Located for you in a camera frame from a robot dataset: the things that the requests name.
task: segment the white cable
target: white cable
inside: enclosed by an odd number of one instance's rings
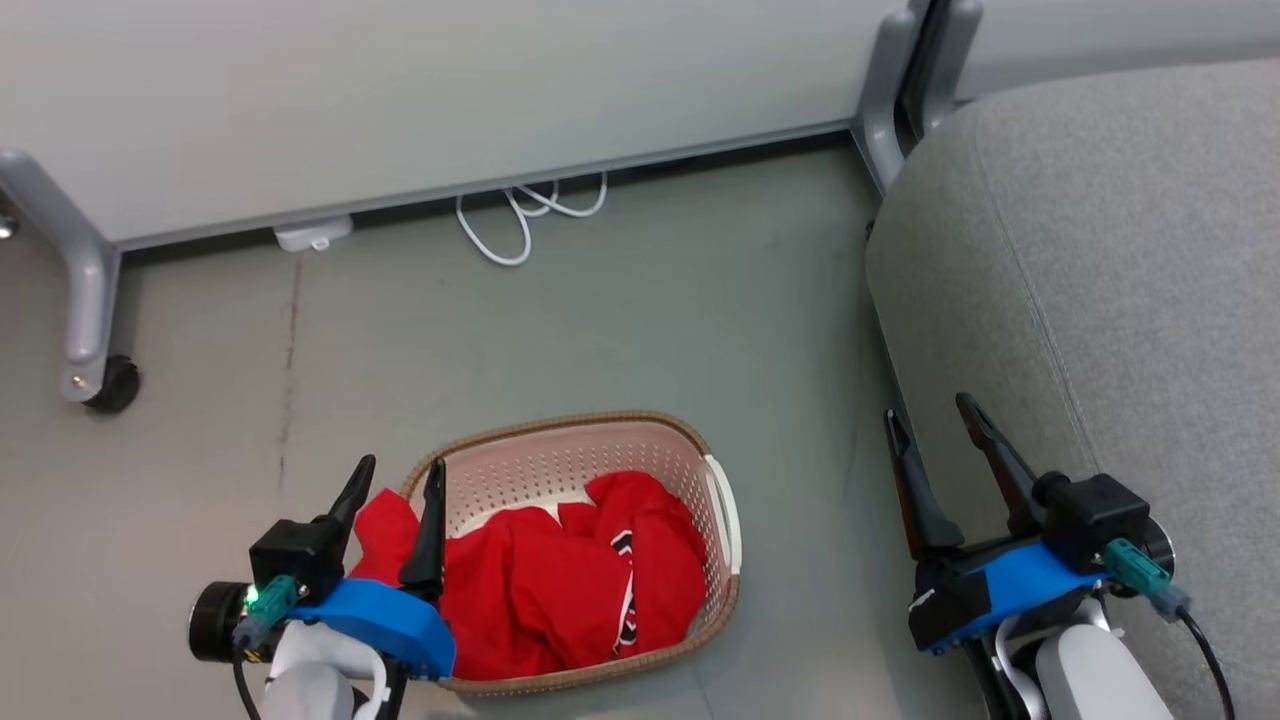
[[[520,201],[516,200],[516,195],[512,190],[513,188],[509,187],[503,188],[502,193],[507,196],[507,205],[509,205],[511,210],[516,213],[516,220],[520,222],[520,234],[525,241],[524,250],[521,250],[520,255],[515,258],[503,258],[502,255],[498,255],[493,250],[489,250],[484,241],[476,236],[475,231],[471,229],[471,224],[467,223],[466,214],[462,211],[462,195],[460,195],[453,204],[453,214],[457,215],[458,223],[462,225],[462,232],[467,233],[467,237],[471,238],[471,243],[476,246],[476,250],[483,252],[485,258],[504,268],[517,268],[524,265],[525,260],[529,260],[529,254],[534,249],[534,238],[529,231],[529,218],[541,218],[552,210],[556,210],[562,215],[568,215],[570,218],[590,218],[591,215],[599,213],[600,208],[604,206],[604,197],[609,192],[609,176],[608,173],[600,173],[600,192],[596,193],[595,202],[586,210],[576,210],[559,204],[559,181],[552,181],[550,197],[545,197],[540,192],[530,190],[524,184],[517,184],[515,187],[515,190],[524,192],[540,205],[532,210],[521,205]]]
[[[503,258],[502,255],[498,255],[493,250],[489,250],[489,247],[485,246],[479,237],[476,237],[475,231],[472,231],[471,225],[467,224],[467,217],[462,213],[461,195],[453,204],[453,214],[457,215],[458,222],[462,223],[462,232],[467,233],[467,237],[471,238],[471,243],[476,246],[476,250],[484,252],[485,258],[504,268],[518,268],[525,264],[525,260],[529,260],[529,252],[534,249],[534,238],[529,234],[529,220],[525,219],[525,210],[518,202],[516,202],[516,196],[512,195],[511,188],[504,188],[502,193],[507,196],[507,204],[509,204],[511,209],[516,211],[516,219],[520,220],[520,234],[525,236],[525,249],[521,250],[520,255],[516,255],[515,258]]]
[[[609,174],[600,173],[600,192],[595,196],[595,204],[588,208],[586,210],[575,210],[572,208],[566,208],[559,202],[557,202],[557,192],[559,191],[559,182],[552,184],[556,192],[552,192],[550,197],[543,197],[541,195],[534,192],[532,190],[529,190],[522,184],[517,184],[516,187],[520,188],[520,191],[524,192],[525,195],[541,202],[544,208],[550,208],[552,210],[568,215],[570,218],[590,218],[591,215],[599,213],[600,208],[604,205],[604,196],[609,192]]]

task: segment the white wall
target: white wall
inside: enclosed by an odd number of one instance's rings
[[[829,123],[893,0],[4,0],[0,146],[111,240]]]
[[[1064,77],[1280,55],[1280,0],[982,0],[956,95]]]

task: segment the floor crack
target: floor crack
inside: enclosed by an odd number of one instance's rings
[[[282,400],[280,436],[278,445],[280,448],[280,464],[275,477],[275,488],[284,489],[284,456],[289,445],[289,430],[293,428],[293,396],[297,391],[297,382],[293,377],[293,350],[298,338],[298,295],[302,291],[302,258],[293,263],[293,293],[289,300],[289,348],[284,354],[284,397]]]
[[[707,717],[709,720],[716,720],[716,711],[712,710],[712,698],[707,697],[707,685],[703,684],[701,675],[698,674],[698,664],[692,659],[686,660],[689,667],[694,675],[694,684],[698,685],[698,692],[703,696],[703,706],[707,707]]]

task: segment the gray floor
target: gray floor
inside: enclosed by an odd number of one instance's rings
[[[192,660],[184,625],[205,583],[247,578],[271,520],[321,510],[365,452],[398,487],[467,433],[650,407],[701,430],[735,487],[744,585],[723,634],[559,694],[415,687],[403,717],[980,716],[963,662],[918,655],[905,626],[870,197],[855,154],[826,149],[618,187],[594,219],[535,220],[518,270],[452,215],[324,254],[134,265],[120,324],[146,384],[110,420],[56,393],[58,258],[31,232],[0,243],[6,715],[239,717],[230,670]],[[517,237],[507,213],[474,215],[494,245]]]

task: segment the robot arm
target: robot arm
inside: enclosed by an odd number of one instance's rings
[[[457,644],[436,607],[444,591],[444,460],[426,478],[426,511],[403,587],[343,577],[374,465],[371,455],[361,459],[329,514],[279,520],[253,543],[255,585],[210,583],[192,609],[192,655],[233,664],[251,720],[394,720],[410,679],[453,673]],[[271,662],[261,714],[244,683],[246,661]],[[356,702],[353,679],[374,682],[371,700]]]
[[[357,706],[351,680],[372,680]],[[372,647],[323,624],[293,620],[275,648],[262,720],[375,720],[390,700],[387,664]]]
[[[916,561],[908,624],[918,650],[965,652],[992,717],[1165,720],[1167,707],[1111,633],[1105,593],[1143,594],[1166,621],[1187,624],[1234,717],[1221,667],[1171,584],[1172,544],[1151,506],[1115,478],[1037,478],[968,393],[956,407],[987,456],[1009,509],[1009,537],[965,546],[933,498],[924,464],[888,411],[908,546]]]

